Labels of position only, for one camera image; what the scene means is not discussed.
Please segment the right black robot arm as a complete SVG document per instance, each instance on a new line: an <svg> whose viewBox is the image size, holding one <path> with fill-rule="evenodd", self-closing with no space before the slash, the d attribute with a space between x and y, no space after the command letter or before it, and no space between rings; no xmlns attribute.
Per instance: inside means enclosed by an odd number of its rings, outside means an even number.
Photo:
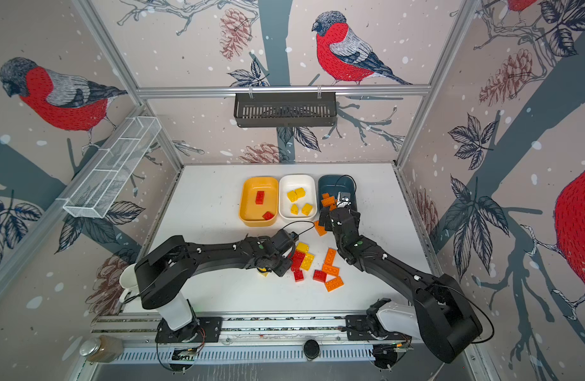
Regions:
<svg viewBox="0 0 585 381"><path fill-rule="evenodd" d="M319 226L333 233L346 263L376 276L411 303L427 348L442 362L452 363L483 332L472 303L451 276L419 271L360 234L360 216L349 207L325 206Z"/></svg>

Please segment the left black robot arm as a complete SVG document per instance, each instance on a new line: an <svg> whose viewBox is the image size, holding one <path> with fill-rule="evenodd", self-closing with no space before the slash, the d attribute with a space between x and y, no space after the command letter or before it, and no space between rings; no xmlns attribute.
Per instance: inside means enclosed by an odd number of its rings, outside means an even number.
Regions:
<svg viewBox="0 0 585 381"><path fill-rule="evenodd" d="M171 236L133 266L138 297L146 310L156 310L162 320L155 342L179 344L211 339L181 290L188 279L210 271L261 269L284 276L292 267L290 254L297 233L281 229L272 236L245 237L226 244L196 244L181 235Z"/></svg>

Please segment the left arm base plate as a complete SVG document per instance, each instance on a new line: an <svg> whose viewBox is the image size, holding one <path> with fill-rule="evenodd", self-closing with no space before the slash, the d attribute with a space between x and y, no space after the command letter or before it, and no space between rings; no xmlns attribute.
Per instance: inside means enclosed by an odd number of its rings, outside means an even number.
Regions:
<svg viewBox="0 0 585 381"><path fill-rule="evenodd" d="M158 344L216 343L223 325L221 317L195 317L185 327L172 330L165 319L157 326L155 342Z"/></svg>

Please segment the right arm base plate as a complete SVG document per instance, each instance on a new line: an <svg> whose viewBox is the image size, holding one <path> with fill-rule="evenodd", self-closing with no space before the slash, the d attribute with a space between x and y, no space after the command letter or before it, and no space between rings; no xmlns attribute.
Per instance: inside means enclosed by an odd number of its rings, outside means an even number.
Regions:
<svg viewBox="0 0 585 381"><path fill-rule="evenodd" d="M386 331L381 324L367 315L347 315L340 330L349 341L408 341L411 337L399 332Z"/></svg>

